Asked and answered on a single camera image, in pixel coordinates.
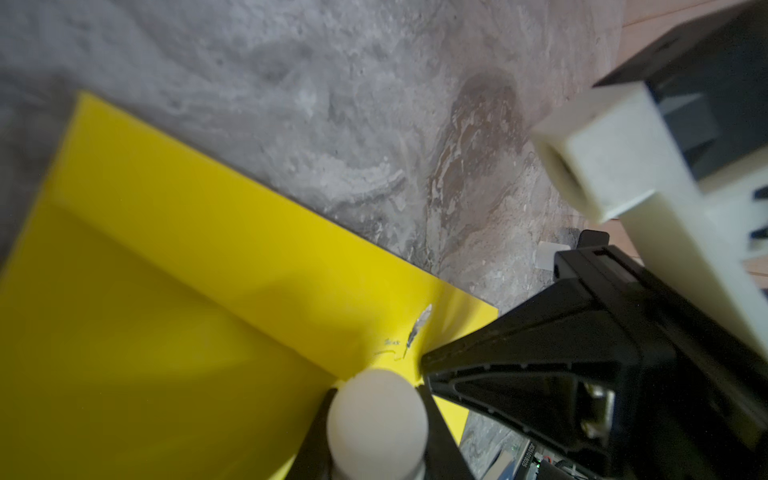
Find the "yellow envelope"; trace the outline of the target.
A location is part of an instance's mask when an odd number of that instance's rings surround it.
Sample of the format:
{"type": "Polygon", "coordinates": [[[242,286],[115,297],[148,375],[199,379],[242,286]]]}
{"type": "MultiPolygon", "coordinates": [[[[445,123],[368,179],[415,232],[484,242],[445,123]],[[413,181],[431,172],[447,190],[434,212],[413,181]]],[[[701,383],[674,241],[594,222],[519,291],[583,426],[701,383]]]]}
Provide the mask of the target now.
{"type": "Polygon", "coordinates": [[[5,479],[276,479],[492,305],[90,93],[1,271],[5,479]]]}

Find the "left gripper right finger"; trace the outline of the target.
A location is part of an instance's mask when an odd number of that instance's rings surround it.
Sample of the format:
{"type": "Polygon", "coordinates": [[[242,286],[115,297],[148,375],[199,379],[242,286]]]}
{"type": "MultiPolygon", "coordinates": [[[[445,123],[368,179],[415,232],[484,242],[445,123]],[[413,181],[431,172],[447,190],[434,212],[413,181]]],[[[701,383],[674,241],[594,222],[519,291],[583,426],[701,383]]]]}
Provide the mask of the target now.
{"type": "Polygon", "coordinates": [[[426,385],[416,388],[425,405],[428,437],[424,454],[425,479],[474,480],[459,447],[426,385]]]}

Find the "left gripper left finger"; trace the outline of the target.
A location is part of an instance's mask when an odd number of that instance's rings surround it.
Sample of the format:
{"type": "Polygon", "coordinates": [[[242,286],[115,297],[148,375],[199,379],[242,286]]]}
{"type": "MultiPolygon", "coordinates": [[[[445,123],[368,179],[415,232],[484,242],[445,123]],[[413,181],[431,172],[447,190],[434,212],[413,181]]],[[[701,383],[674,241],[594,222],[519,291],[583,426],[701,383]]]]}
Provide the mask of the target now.
{"type": "Polygon", "coordinates": [[[330,480],[333,460],[327,438],[330,406],[338,390],[331,388],[324,396],[285,480],[330,480]]]}

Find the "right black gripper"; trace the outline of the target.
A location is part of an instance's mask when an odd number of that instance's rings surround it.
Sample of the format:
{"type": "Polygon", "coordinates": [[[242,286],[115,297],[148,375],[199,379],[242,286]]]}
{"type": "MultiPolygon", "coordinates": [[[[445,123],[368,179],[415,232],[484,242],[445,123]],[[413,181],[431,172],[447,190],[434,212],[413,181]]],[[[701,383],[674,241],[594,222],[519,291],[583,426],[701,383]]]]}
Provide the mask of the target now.
{"type": "Polygon", "coordinates": [[[554,276],[423,354],[431,392],[594,475],[766,478],[765,360],[615,246],[559,252],[554,276]]]}

